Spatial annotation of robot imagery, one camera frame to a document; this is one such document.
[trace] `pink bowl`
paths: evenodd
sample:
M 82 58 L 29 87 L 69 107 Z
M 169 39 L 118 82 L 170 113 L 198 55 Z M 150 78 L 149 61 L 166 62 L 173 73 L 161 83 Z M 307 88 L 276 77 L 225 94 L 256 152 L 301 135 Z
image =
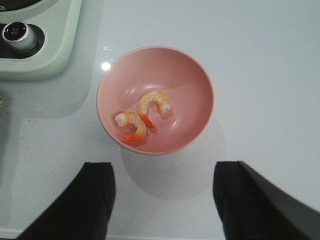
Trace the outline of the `pink bowl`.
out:
M 147 92 L 161 90 L 169 98 L 171 112 L 160 115 L 150 104 L 148 116 L 157 131 L 147 139 L 126 144 L 128 129 L 117 126 L 123 111 L 138 113 L 138 102 Z M 209 75 L 189 55 L 163 46 L 144 47 L 118 59 L 103 76 L 97 92 L 97 111 L 108 134 L 121 146 L 146 155 L 165 155 L 194 142 L 208 126 L 215 107 Z

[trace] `stove knob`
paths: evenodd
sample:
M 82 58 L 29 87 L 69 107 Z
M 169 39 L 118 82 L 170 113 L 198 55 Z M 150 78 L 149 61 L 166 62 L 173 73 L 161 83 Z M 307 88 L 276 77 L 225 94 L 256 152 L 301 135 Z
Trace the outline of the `stove knob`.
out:
M 4 26 L 2 39 L 17 53 L 30 51 L 37 44 L 37 35 L 24 21 L 13 21 Z

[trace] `white countertop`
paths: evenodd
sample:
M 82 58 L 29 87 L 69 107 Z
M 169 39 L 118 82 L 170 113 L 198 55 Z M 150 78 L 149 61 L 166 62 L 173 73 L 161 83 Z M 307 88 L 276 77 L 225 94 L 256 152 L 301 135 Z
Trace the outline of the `white countertop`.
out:
M 320 211 L 319 1 L 83 1 L 71 58 L 54 78 L 0 81 L 0 238 L 15 238 L 84 162 L 111 162 L 108 239 L 223 240 L 217 161 L 242 160 Z M 213 119 L 188 148 L 146 156 L 103 129 L 102 63 L 145 46 L 196 58 Z

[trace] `appliance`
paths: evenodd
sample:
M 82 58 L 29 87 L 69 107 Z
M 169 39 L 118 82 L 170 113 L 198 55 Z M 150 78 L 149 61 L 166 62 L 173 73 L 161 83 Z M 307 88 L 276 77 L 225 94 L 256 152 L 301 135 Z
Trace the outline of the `appliance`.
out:
M 60 72 L 75 38 L 82 0 L 0 0 L 0 80 Z

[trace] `silver knob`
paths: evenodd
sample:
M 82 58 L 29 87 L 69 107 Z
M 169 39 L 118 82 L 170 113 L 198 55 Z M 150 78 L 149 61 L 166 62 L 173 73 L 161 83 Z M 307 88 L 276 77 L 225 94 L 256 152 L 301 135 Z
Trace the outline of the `silver knob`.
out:
M 13 21 L 4 26 L 2 39 L 16 52 L 25 53 L 37 44 L 37 35 L 24 21 Z

